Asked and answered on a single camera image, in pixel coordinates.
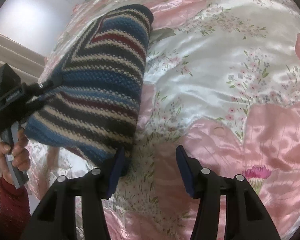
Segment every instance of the finger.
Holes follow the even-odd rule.
[[[18,131],[18,139],[21,140],[23,137],[26,137],[25,129],[20,128],[20,130]]]
[[[10,145],[6,144],[5,142],[0,142],[0,157],[4,157],[4,154],[7,154],[10,151],[10,149]]]
[[[19,171],[27,171],[30,169],[30,159],[27,159],[25,162],[21,163],[18,166]]]
[[[18,156],[22,151],[23,149],[27,146],[28,144],[28,138],[27,137],[22,137],[16,144],[15,146],[13,147],[12,149],[12,155],[13,156]]]
[[[27,149],[23,149],[22,152],[14,158],[14,160],[12,161],[12,165],[14,167],[18,167],[19,165],[21,165],[21,163],[24,163],[28,159],[29,152]]]
[[[9,168],[4,157],[5,154],[9,153],[11,147],[4,142],[0,142],[0,168],[2,173],[9,172]]]

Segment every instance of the handheld tool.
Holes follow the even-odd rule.
[[[17,133],[22,121],[44,105],[43,100],[32,98],[59,86],[61,82],[61,78],[55,77],[42,85],[27,85],[21,83],[20,77],[8,64],[0,67],[0,138],[11,149],[18,141]],[[28,176],[12,165],[14,158],[11,153],[5,157],[14,185],[20,188],[29,180]]]

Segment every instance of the white satin fabric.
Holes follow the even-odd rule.
[[[151,9],[154,30],[131,170],[103,202],[112,239],[190,238],[198,201],[176,168],[180,143],[222,176],[243,173],[289,239],[300,225],[298,7],[292,0],[87,0],[74,9],[40,82],[92,20],[132,3]],[[39,198],[46,181],[93,168],[65,149],[56,162],[39,143],[29,151],[29,187]],[[218,240],[224,210],[223,202]],[[80,205],[77,215],[82,236]]]

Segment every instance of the knitted fabric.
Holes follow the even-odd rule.
[[[91,23],[58,63],[60,87],[44,95],[26,135],[65,147],[95,165],[124,147],[125,170],[137,126],[151,11],[128,5]]]

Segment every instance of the metal screw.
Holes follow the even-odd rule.
[[[208,168],[203,168],[202,170],[201,170],[201,173],[203,173],[203,174],[209,174],[211,171],[208,169]]]
[[[59,181],[59,182],[64,182],[66,179],[67,179],[66,176],[61,175],[61,176],[59,176],[59,177],[57,178],[57,181]]]
[[[91,172],[93,175],[99,175],[101,173],[100,169],[93,169]]]
[[[241,175],[241,174],[235,176],[235,178],[236,178],[238,181],[244,181],[244,176]]]

